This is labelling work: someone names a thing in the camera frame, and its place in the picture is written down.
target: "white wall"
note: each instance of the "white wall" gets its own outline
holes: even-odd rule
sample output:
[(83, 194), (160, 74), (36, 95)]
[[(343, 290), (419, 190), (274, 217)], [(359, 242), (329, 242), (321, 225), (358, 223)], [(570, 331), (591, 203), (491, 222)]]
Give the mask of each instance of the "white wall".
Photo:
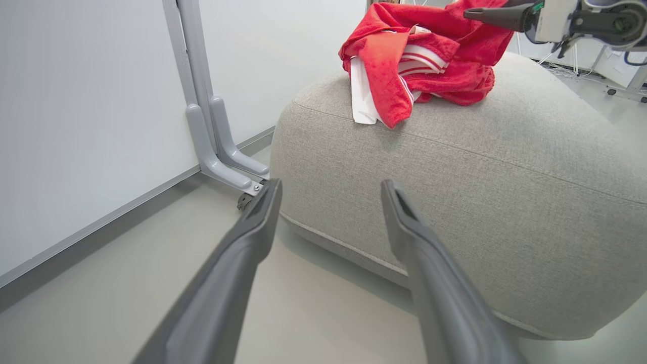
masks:
[(0, 1), (0, 276), (197, 165), (161, 0)]
[(276, 124), (296, 94), (342, 69), (337, 56), (366, 0), (201, 0), (214, 93), (236, 143)]

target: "stand foot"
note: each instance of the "stand foot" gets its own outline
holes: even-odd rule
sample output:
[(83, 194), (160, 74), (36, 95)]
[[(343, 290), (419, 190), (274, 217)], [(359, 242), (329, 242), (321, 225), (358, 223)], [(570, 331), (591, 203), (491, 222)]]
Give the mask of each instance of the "stand foot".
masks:
[(222, 97), (214, 95), (209, 100), (211, 118), (216, 130), (215, 138), (218, 144), (218, 156), (227, 165), (240, 168), (263, 179), (269, 178), (270, 168), (247, 155), (243, 154), (234, 144), (232, 132), (229, 128), (225, 101)]
[(190, 104), (186, 108), (186, 119), (189, 122), (189, 129), (191, 131), (191, 137), (193, 138), (193, 146), (195, 147), (195, 153), (198, 156), (202, 173), (220, 182), (226, 183), (227, 185), (235, 187), (250, 196), (256, 196), (258, 191), (260, 191), (261, 185), (255, 184), (249, 177), (225, 166), (225, 164), (218, 159), (218, 156), (216, 156), (209, 141), (206, 124), (204, 123), (204, 115), (200, 106)]

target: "black nozzle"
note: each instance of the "black nozzle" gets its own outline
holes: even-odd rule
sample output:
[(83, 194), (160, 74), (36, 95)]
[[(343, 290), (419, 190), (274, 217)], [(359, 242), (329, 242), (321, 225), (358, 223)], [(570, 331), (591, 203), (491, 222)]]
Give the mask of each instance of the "black nozzle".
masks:
[(532, 25), (533, 17), (529, 15), (531, 6), (532, 3), (507, 8), (473, 8), (465, 10), (463, 17), (523, 33)]

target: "gray metal frame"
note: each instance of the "gray metal frame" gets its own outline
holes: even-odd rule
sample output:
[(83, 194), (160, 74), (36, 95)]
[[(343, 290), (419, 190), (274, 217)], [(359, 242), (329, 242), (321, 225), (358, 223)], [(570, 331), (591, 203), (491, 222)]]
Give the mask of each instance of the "gray metal frame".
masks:
[(640, 66), (636, 74), (633, 75), (631, 82), (627, 85), (626, 88), (623, 87), (612, 87), (616, 93), (613, 96), (628, 98), (629, 100), (643, 102), (647, 98), (647, 93), (644, 93), (643, 84), (647, 82), (647, 65)]
[(202, 172), (255, 196), (262, 188), (234, 166), (262, 179), (269, 167), (243, 154), (232, 138), (224, 100), (214, 95), (204, 44), (199, 0), (162, 0), (186, 97), (186, 118)]

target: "ottoman seam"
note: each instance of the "ottoman seam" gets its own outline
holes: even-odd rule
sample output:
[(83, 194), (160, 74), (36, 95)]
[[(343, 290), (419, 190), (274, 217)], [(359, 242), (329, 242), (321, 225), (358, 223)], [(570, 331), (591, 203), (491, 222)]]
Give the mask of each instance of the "ottoman seam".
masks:
[[(297, 101), (293, 101), (292, 103), (299, 106), (299, 107), (301, 107), (301, 108), (303, 108), (303, 109), (308, 109), (308, 110), (314, 111), (316, 113), (321, 113), (321, 114), (324, 114), (324, 115), (330, 115), (332, 117), (337, 117), (337, 118), (345, 119), (345, 120), (351, 120), (351, 121), (353, 120), (353, 119), (350, 119), (350, 118), (347, 118), (347, 117), (341, 117), (339, 115), (334, 115), (334, 114), (331, 114), (331, 113), (326, 113), (324, 111), (308, 108), (307, 106), (304, 106), (304, 105), (301, 105), (301, 104), (297, 103)], [(557, 176), (545, 173), (544, 171), (540, 170), (539, 168), (535, 168), (533, 166), (528, 166), (528, 165), (527, 166), (518, 165), (518, 164), (516, 164), (515, 161), (508, 161), (508, 160), (502, 159), (500, 157), (495, 157), (493, 155), (487, 154), (485, 152), (480, 152), (478, 150), (467, 149), (467, 147), (460, 146), (460, 144), (455, 144), (455, 145), (452, 145), (454, 143), (445, 144), (445, 143), (443, 143), (441, 141), (431, 139), (429, 137), (422, 137), (420, 135), (416, 135), (416, 134), (412, 134), (412, 133), (404, 133), (402, 131), (400, 132), (400, 134), (403, 135), (404, 137), (407, 137), (407, 138), (410, 138), (410, 139), (412, 139), (412, 138), (420, 139), (423, 142), (425, 142), (426, 144), (436, 145), (436, 146), (438, 146), (440, 148), (443, 148), (445, 150), (449, 150), (451, 152), (455, 152), (455, 153), (459, 153), (459, 154), (463, 154), (463, 155), (475, 156), (478, 159), (482, 159), (484, 161), (488, 161), (488, 162), (494, 163), (496, 165), (501, 165), (501, 166), (504, 166), (506, 168), (510, 168), (510, 169), (513, 169), (513, 170), (519, 170), (519, 171), (524, 172), (526, 174), (529, 174), (529, 175), (531, 175), (531, 176), (533, 176), (535, 178), (544, 179), (544, 180), (546, 180), (548, 182), (552, 182), (552, 183), (555, 183), (557, 185), (561, 185), (561, 186), (565, 186), (565, 187), (569, 187), (569, 188), (574, 188), (576, 190), (579, 190), (581, 192), (594, 195), (594, 196), (599, 197), (599, 198), (608, 199), (610, 201), (614, 201), (614, 202), (617, 202), (617, 203), (621, 203), (623, 205), (630, 206), (630, 207), (632, 207), (634, 209), (639, 209), (639, 210), (647, 209), (647, 200), (642, 200), (640, 198), (634, 198), (632, 196), (626, 196), (626, 195), (623, 195), (623, 194), (621, 194), (619, 192), (614, 192), (614, 191), (605, 192), (605, 191), (609, 191), (609, 190), (606, 190), (606, 189), (600, 188), (600, 187), (595, 187), (593, 185), (588, 185), (587, 183), (576, 181), (576, 180), (570, 181), (568, 179), (562, 179), (562, 178), (559, 178)]]

